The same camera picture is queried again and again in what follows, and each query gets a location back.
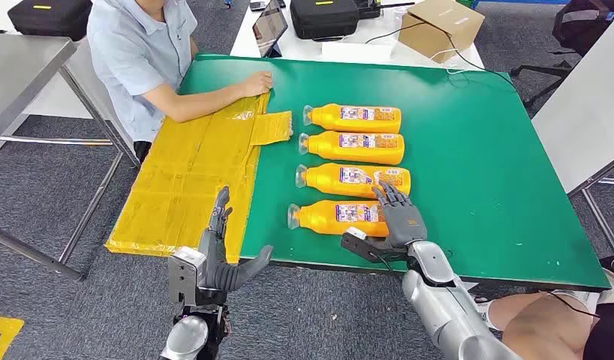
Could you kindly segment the person's right hand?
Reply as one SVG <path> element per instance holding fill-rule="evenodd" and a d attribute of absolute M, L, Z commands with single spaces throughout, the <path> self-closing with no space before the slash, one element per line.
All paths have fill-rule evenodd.
<path fill-rule="evenodd" d="M 273 87 L 270 71 L 258 71 L 239 84 L 242 98 L 254 97 L 269 92 Z"/>

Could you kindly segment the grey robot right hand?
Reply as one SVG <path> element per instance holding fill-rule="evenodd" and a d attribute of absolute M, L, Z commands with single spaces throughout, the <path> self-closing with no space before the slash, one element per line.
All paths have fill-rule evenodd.
<path fill-rule="evenodd" d="M 380 203 L 389 235 L 387 242 L 393 248 L 406 248 L 410 243 L 426 241 L 428 231 L 418 207 L 408 195 L 391 184 L 379 181 L 372 190 Z"/>

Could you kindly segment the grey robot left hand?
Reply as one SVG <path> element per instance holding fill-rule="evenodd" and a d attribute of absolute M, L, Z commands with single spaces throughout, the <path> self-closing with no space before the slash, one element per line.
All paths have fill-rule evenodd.
<path fill-rule="evenodd" d="M 225 185 L 215 198 L 208 226 L 199 243 L 199 251 L 206 255 L 206 275 L 202 287 L 225 292 L 238 290 L 246 281 L 259 274 L 269 264 L 273 250 L 272 245 L 265 245 L 248 262 L 238 265 L 227 263 L 224 238 L 232 212 L 231 207 L 227 208 L 229 200 L 230 190 Z"/>

